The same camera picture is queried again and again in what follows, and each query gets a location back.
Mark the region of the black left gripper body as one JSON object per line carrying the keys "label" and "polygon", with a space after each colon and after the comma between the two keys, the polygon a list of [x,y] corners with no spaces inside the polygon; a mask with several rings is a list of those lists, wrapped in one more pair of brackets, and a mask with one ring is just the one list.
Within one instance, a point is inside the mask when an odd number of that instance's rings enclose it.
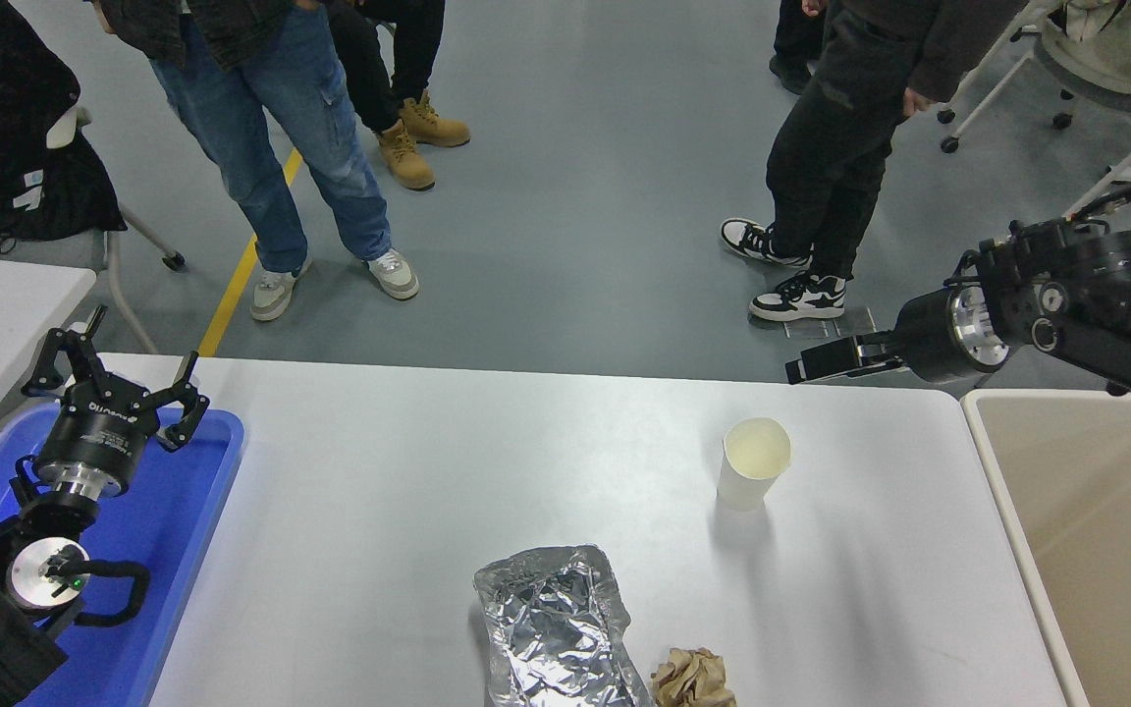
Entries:
{"label": "black left gripper body", "polygon": [[60,399],[60,411],[34,473],[48,484],[64,469],[93,468],[116,484],[130,484],[137,474],[148,437],[156,433],[156,412],[143,406],[147,389],[133,381],[113,380],[109,390],[94,381],[75,382]]}

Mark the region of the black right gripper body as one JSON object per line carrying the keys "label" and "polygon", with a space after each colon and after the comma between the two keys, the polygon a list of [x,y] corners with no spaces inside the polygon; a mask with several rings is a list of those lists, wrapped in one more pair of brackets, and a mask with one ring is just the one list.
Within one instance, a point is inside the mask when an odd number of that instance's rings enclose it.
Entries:
{"label": "black right gripper body", "polygon": [[975,376],[973,357],[962,350],[955,328],[956,288],[941,288],[912,299],[893,324],[899,357],[921,380],[952,382]]}

